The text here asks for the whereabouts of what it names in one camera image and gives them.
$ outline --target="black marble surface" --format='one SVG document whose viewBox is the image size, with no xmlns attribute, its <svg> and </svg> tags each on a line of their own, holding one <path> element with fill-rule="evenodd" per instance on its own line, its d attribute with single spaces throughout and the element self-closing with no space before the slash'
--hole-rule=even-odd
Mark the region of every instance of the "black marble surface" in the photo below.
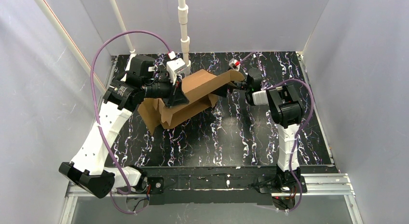
<svg viewBox="0 0 409 224">
<path fill-rule="evenodd" d="M 231 58 L 248 53 L 191 54 L 191 71 L 205 69 L 215 75 L 225 72 Z M 165 68 L 164 55 L 149 55 Z M 114 77 L 126 67 L 129 56 L 118 57 Z M 251 67 L 262 71 L 266 88 L 288 78 L 304 81 L 295 52 L 263 52 L 249 57 L 240 72 Z M 307 90 L 295 84 L 309 112 Z M 174 129 L 162 126 L 151 135 L 137 111 L 125 123 L 113 150 L 120 164 L 137 166 L 247 166 L 275 165 L 278 159 L 278 133 L 268 106 L 249 106 L 243 91 L 220 98 L 209 108 Z M 324 139 L 314 115 L 299 135 L 300 164 L 331 164 Z M 108 157 L 107 167 L 113 162 Z"/>
</svg>

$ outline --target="metal base plate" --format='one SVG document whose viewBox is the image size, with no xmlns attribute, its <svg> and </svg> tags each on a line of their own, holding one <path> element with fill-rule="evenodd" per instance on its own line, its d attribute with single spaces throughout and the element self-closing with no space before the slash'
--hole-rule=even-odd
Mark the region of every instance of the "metal base plate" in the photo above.
<svg viewBox="0 0 409 224">
<path fill-rule="evenodd" d="M 150 184 L 149 194 L 164 193 L 164 178 L 163 177 L 148 177 L 148 184 Z"/>
</svg>

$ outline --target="brown cardboard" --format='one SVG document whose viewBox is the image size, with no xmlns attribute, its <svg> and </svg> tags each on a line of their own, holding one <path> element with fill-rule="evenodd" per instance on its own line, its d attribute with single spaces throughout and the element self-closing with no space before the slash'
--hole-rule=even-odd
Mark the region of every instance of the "brown cardboard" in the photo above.
<svg viewBox="0 0 409 224">
<path fill-rule="evenodd" d="M 138 112 L 151 134 L 159 124 L 165 129 L 174 128 L 201 111 L 214 107 L 218 97 L 211 94 L 213 91 L 230 81 L 242 80 L 243 74 L 234 70 L 219 76 L 200 70 L 182 79 L 182 91 L 189 99 L 189 104 L 168 108 L 162 99 L 146 98 L 140 104 Z"/>
</svg>

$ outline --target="white cable clip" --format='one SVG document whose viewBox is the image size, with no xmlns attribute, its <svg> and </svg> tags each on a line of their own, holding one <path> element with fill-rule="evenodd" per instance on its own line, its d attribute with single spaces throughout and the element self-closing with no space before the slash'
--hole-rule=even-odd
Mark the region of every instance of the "white cable clip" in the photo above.
<svg viewBox="0 0 409 224">
<path fill-rule="evenodd" d="M 169 58 L 170 58 L 171 60 L 173 60 L 173 59 L 176 57 L 176 54 L 175 54 L 174 51 L 168 53 L 167 55 L 169 56 Z"/>
</svg>

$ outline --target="white pipe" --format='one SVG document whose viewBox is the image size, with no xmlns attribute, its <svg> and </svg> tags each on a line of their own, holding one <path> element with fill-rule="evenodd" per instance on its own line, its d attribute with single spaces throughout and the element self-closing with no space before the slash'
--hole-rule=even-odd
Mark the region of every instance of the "white pipe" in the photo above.
<svg viewBox="0 0 409 224">
<path fill-rule="evenodd" d="M 82 55 L 80 49 L 77 47 L 77 45 L 74 43 L 72 38 L 69 36 L 68 32 L 65 30 L 62 23 L 58 20 L 57 16 L 55 15 L 51 7 L 48 5 L 48 3 L 45 0 L 34 0 L 34 1 L 37 3 L 37 5 L 42 10 L 44 15 L 51 22 L 51 24 L 54 26 L 55 30 L 58 32 L 60 37 L 65 41 L 65 43 L 67 44 L 67 47 L 70 49 L 72 54 L 74 54 L 75 58 L 84 68 L 84 70 L 88 73 L 88 75 L 90 75 L 91 66 L 88 64 L 84 55 Z M 101 91 L 101 93 L 104 94 L 106 92 L 104 84 L 101 82 L 101 80 L 97 77 L 95 73 L 94 73 L 94 81 L 99 91 Z"/>
<path fill-rule="evenodd" d="M 179 23 L 180 23 L 180 34 L 182 37 L 180 39 L 180 44 L 182 46 L 183 60 L 185 61 L 185 64 L 188 66 L 188 68 L 190 69 L 191 67 L 191 61 L 189 61 L 190 38 L 188 36 L 189 7 L 186 5 L 186 0 L 177 0 L 177 1 L 179 4 L 177 9 L 178 9 Z"/>
<path fill-rule="evenodd" d="M 118 20 L 119 23 L 119 27 L 121 28 L 122 32 L 126 32 L 126 27 L 125 27 L 125 23 L 123 22 L 121 13 L 119 12 L 119 8 L 118 5 L 116 3 L 116 0 L 109 0 L 112 6 L 112 9 L 114 10 L 116 19 Z M 126 40 L 126 44 L 128 45 L 129 51 L 133 54 L 135 53 L 135 48 L 132 45 L 131 39 L 129 38 L 129 35 L 125 35 L 125 40 Z"/>
</svg>

